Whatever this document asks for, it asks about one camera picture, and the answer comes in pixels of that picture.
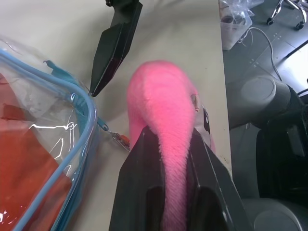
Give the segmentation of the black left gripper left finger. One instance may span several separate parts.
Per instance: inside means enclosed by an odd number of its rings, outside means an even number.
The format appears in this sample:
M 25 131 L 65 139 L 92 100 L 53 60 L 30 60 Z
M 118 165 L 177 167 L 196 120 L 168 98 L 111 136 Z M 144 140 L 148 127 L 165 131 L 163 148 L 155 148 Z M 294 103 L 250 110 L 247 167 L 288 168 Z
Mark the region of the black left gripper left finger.
M 120 169 L 109 231 L 162 231 L 164 206 L 158 137 L 145 127 Z

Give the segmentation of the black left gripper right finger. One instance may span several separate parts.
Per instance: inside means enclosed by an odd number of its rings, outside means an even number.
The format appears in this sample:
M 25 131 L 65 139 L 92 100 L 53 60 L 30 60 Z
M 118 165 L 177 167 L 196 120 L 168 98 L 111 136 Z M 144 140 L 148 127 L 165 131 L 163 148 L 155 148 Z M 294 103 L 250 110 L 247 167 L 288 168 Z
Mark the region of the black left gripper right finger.
M 186 176 L 187 231 L 253 231 L 229 171 L 197 130 Z

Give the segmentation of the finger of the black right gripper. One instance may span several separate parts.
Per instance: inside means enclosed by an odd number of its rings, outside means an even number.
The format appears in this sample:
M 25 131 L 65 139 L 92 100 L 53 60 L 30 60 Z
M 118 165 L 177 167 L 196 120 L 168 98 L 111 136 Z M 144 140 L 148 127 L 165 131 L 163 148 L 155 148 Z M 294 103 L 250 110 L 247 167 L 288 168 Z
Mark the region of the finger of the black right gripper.
M 101 34 L 93 60 L 90 94 L 96 97 L 114 77 L 128 54 L 142 10 L 139 0 L 105 0 L 114 9 L 111 25 Z

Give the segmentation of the clear pouch with blue trim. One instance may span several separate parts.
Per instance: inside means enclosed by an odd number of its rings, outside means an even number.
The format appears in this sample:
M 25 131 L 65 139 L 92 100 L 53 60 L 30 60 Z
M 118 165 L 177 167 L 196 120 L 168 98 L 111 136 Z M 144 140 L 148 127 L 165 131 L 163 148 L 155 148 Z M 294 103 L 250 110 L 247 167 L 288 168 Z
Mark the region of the clear pouch with blue trim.
M 109 131 L 109 127 L 97 116 L 87 89 L 31 47 L 0 36 L 1 70 L 21 74 L 61 95 L 76 113 L 78 140 L 13 230 L 65 231 L 82 202 L 89 169 L 101 140 L 100 131 Z

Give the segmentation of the pink fluffy cloth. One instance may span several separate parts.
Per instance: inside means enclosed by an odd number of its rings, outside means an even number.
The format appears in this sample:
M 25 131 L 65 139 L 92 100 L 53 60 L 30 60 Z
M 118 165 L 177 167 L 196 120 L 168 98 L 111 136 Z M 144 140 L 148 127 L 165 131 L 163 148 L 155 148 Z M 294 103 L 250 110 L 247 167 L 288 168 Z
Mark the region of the pink fluffy cloth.
M 208 113 L 198 91 L 174 63 L 149 61 L 132 75 L 127 91 L 130 146 L 144 127 L 158 137 L 165 169 L 162 231 L 186 231 L 186 170 L 193 130 L 215 151 Z

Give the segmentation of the orange cloth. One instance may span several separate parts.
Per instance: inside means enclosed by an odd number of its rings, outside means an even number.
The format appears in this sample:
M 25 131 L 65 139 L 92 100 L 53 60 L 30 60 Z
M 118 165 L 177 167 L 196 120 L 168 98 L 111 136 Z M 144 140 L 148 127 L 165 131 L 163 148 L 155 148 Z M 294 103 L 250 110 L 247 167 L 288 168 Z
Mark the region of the orange cloth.
M 70 102 L 0 71 L 0 231 L 13 231 L 78 140 Z

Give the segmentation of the grey and black robot body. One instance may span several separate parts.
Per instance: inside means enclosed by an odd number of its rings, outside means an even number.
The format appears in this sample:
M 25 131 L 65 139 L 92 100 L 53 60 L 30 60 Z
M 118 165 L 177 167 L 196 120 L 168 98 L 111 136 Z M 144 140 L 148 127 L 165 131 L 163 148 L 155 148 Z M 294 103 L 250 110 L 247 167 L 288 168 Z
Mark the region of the grey and black robot body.
M 251 124 L 258 197 L 242 200 L 253 231 L 308 231 L 308 102 L 257 76 L 226 86 L 229 127 Z

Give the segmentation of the clear plastic storage box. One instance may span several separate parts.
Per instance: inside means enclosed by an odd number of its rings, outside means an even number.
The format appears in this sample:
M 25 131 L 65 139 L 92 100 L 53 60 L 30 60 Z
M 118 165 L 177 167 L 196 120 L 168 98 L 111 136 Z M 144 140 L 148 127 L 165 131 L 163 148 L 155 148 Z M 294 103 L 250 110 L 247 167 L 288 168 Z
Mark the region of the clear plastic storage box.
M 222 49 L 228 51 L 252 25 L 252 20 L 248 11 L 234 12 L 230 8 L 221 8 L 219 15 Z

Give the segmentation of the crumpled clear plastic bag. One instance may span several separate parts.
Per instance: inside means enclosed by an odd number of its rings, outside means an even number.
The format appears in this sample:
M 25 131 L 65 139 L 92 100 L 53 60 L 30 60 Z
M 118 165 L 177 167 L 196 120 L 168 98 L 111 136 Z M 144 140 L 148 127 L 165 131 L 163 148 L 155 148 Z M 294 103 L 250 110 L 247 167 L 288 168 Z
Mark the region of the crumpled clear plastic bag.
M 245 25 L 250 10 L 247 0 L 218 0 L 220 22 Z

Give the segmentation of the chrome office chair base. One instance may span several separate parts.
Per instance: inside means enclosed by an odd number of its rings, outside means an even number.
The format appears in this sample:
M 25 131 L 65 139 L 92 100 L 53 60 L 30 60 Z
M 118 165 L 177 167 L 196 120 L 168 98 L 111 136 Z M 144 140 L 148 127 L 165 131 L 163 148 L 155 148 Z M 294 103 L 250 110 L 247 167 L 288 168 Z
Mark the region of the chrome office chair base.
M 273 12 L 266 20 L 266 24 L 271 26 L 276 22 L 276 18 L 288 18 L 295 11 L 297 11 L 299 18 L 294 29 L 301 30 L 308 21 L 308 0 L 278 0 Z

